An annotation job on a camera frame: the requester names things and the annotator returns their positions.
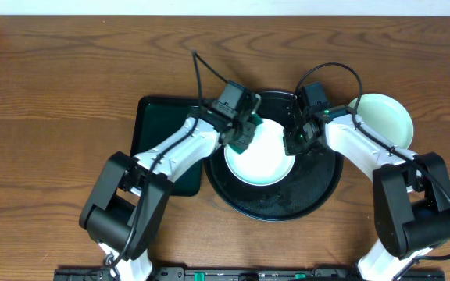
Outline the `pink plate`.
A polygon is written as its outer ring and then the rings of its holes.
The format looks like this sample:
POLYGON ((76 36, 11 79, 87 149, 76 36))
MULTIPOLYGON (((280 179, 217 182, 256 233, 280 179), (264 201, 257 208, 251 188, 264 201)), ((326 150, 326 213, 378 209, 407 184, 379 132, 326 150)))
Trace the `pink plate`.
POLYGON ((224 148, 227 167, 239 180, 252 186, 281 181, 295 164, 295 156, 285 153, 283 137, 284 128, 279 123, 263 119, 244 152, 239 154, 229 145, 224 148))

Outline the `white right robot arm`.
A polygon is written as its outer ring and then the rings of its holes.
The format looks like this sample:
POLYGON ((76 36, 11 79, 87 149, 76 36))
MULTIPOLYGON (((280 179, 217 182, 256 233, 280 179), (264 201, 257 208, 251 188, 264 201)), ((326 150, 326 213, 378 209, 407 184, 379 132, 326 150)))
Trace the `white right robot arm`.
POLYGON ((284 131, 287 155, 323 146, 372 181, 378 239, 358 261, 360 278, 399 280, 419 261, 433 260, 430 252, 450 240, 450 179, 441 156, 400 148, 347 105, 295 106, 293 116, 284 131))

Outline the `green sponge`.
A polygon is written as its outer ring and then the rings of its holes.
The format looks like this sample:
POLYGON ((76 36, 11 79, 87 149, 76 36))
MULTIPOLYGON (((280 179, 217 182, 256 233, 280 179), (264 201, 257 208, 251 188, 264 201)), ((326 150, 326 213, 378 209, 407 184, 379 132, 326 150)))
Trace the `green sponge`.
POLYGON ((263 119, 257 115, 251 115, 243 123, 237 125, 237 132, 228 144, 238 154, 245 152, 255 136, 256 128, 263 123, 263 119))

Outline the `mint green plate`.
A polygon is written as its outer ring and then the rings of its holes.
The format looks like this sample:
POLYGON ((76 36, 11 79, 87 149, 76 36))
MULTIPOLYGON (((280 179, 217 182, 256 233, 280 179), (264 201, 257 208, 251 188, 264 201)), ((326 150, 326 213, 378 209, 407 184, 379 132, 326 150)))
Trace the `mint green plate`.
POLYGON ((371 130, 387 138, 393 144, 408 149, 413 141, 413 121, 406 108, 385 94, 364 94, 357 108, 357 114, 371 130))

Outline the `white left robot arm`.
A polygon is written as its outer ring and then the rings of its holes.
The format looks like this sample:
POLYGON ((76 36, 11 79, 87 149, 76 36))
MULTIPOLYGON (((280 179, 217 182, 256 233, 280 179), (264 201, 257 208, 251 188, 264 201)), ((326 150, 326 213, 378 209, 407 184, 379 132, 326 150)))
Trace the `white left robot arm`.
POLYGON ((218 101, 191 109, 183 125, 162 143, 134 156, 118 151, 104 167, 82 209, 79 225, 105 252, 114 280, 146 280, 148 246, 159 230, 175 182, 224 144, 240 151, 261 123, 257 108, 218 101))

